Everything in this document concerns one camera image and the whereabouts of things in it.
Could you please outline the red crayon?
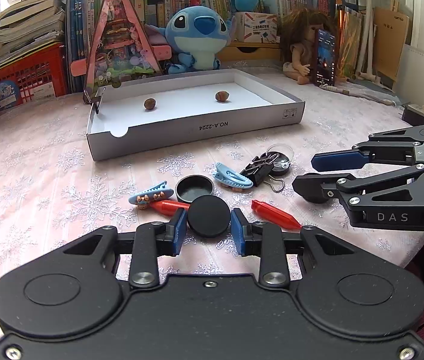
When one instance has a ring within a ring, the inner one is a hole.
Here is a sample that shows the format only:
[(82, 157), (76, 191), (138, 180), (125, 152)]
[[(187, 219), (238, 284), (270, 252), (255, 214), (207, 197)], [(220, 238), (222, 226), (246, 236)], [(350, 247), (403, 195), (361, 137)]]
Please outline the red crayon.
[(300, 231), (302, 228), (301, 224), (292, 215), (266, 202), (252, 200), (251, 208), (258, 217), (279, 225), (282, 229)]
[(150, 206), (154, 211), (165, 215), (173, 216), (178, 209), (188, 210), (189, 204), (183, 202), (177, 202), (173, 200), (161, 200), (157, 202), (151, 202)]

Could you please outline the clear round container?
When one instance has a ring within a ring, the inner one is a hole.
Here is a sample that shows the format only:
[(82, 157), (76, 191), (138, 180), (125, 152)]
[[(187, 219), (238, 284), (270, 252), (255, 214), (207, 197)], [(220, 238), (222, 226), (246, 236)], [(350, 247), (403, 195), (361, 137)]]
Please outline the clear round container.
[(273, 165), (280, 170), (289, 169), (294, 159), (294, 151), (287, 144), (271, 145), (266, 153), (274, 157)]

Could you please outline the blue hair clip with bears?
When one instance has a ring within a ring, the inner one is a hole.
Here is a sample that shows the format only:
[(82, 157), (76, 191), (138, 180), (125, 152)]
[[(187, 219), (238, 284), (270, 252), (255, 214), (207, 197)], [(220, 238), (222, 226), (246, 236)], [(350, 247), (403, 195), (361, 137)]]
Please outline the blue hair clip with bears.
[(128, 202), (139, 209), (146, 209), (151, 203), (167, 200), (174, 195), (174, 189), (167, 186), (166, 181), (145, 189), (129, 197)]

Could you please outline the black round cap cup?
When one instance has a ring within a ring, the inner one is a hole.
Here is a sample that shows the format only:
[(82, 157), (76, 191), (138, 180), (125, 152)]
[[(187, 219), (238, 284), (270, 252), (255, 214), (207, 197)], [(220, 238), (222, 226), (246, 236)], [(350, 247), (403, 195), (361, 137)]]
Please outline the black round cap cup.
[(192, 203), (197, 197), (212, 195), (213, 182), (204, 175), (188, 175), (180, 180), (175, 193), (179, 202)]

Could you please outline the black binder clip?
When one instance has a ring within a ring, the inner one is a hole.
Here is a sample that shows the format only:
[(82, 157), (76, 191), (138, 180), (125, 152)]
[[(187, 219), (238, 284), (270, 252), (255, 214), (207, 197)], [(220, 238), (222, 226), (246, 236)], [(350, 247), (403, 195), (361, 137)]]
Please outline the black binder clip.
[(262, 183), (270, 186), (274, 193), (280, 193), (285, 188), (283, 179), (272, 175), (275, 164), (278, 162), (279, 152), (264, 153), (256, 156), (239, 174), (252, 182), (253, 187)]

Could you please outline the black charger plug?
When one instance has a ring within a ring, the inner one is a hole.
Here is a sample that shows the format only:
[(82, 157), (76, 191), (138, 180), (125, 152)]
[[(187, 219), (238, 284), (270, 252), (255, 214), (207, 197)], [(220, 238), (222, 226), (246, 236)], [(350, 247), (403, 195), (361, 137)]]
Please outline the black charger plug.
[(401, 119), (413, 127), (424, 125), (424, 113), (409, 104), (404, 105)]

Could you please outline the smartphone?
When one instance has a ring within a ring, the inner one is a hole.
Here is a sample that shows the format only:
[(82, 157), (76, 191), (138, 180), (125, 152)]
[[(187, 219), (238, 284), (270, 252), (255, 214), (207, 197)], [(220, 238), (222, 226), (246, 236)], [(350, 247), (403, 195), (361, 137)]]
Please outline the smartphone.
[(335, 85), (335, 37), (323, 29), (315, 31), (311, 78), (316, 86)]

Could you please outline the white shallow cardboard box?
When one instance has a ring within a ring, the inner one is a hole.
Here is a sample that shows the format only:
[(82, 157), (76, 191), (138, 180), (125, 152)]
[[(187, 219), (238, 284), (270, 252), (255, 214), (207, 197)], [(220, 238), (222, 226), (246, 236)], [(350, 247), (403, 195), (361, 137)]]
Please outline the white shallow cardboard box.
[[(225, 90), (227, 102), (215, 94)], [(147, 111), (143, 103), (155, 98)], [(90, 111), (86, 139), (94, 161), (301, 122), (305, 102), (237, 69), (188, 72), (106, 88)]]

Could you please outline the brown nut left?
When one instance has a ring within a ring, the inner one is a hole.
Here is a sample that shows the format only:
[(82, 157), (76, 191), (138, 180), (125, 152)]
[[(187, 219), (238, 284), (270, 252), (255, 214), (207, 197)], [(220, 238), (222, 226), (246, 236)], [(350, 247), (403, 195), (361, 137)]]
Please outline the brown nut left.
[(152, 110), (154, 110), (154, 109), (156, 108), (156, 106), (157, 106), (157, 101), (156, 101), (156, 99), (155, 99), (155, 98), (152, 98), (152, 97), (147, 98), (147, 99), (144, 101), (143, 106), (144, 106), (144, 108), (145, 108), (147, 111), (152, 111)]

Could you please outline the wooden drawer shelf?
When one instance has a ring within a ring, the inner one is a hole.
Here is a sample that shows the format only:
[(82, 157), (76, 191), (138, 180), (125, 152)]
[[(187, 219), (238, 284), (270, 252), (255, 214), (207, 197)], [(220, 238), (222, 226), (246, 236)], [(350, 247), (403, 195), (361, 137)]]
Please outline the wooden drawer shelf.
[(217, 54), (217, 58), (222, 63), (250, 60), (280, 61), (280, 49), (278, 43), (233, 41)]

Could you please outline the white pencil box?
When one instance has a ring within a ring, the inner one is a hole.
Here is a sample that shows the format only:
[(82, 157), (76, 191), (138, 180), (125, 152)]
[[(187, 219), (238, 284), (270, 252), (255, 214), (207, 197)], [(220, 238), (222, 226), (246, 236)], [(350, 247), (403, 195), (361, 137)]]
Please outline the white pencil box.
[(236, 12), (236, 40), (246, 43), (276, 43), (277, 16), (259, 12)]

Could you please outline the binder clip on box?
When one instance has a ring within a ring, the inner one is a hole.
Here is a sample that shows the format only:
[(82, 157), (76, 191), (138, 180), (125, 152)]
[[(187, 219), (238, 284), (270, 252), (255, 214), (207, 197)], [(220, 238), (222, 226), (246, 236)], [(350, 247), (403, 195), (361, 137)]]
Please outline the binder clip on box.
[(100, 102), (102, 101), (105, 91), (105, 87), (98, 88), (93, 94), (91, 94), (86, 88), (83, 91), (84, 103), (90, 105), (92, 107), (92, 111), (96, 114), (99, 114), (100, 112)]

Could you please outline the blue Stitch plush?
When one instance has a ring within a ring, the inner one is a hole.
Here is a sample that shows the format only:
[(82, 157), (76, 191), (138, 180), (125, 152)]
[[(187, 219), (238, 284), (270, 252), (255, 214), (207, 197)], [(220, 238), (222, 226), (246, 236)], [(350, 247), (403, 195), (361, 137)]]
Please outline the blue Stitch plush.
[(168, 74), (217, 70), (217, 54), (234, 38), (236, 20), (225, 20), (204, 6), (178, 11), (164, 28), (145, 24), (146, 30), (162, 35), (174, 53), (166, 67)]

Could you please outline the pink triangular miniature house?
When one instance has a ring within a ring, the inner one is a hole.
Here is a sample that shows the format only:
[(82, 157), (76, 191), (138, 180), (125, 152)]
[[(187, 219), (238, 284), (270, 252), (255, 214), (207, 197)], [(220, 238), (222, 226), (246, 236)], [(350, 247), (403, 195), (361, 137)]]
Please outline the pink triangular miniature house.
[(87, 58), (72, 63), (72, 74), (84, 74), (83, 90), (93, 94), (160, 75), (160, 62), (171, 57), (165, 40), (148, 36), (131, 0), (102, 0)]

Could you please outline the red plastic crate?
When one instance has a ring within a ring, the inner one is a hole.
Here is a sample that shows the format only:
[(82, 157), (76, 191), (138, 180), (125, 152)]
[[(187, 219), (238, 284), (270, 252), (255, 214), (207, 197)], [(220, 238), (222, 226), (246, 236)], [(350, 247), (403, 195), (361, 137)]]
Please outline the red plastic crate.
[(59, 42), (0, 68), (0, 111), (67, 93), (65, 47)]

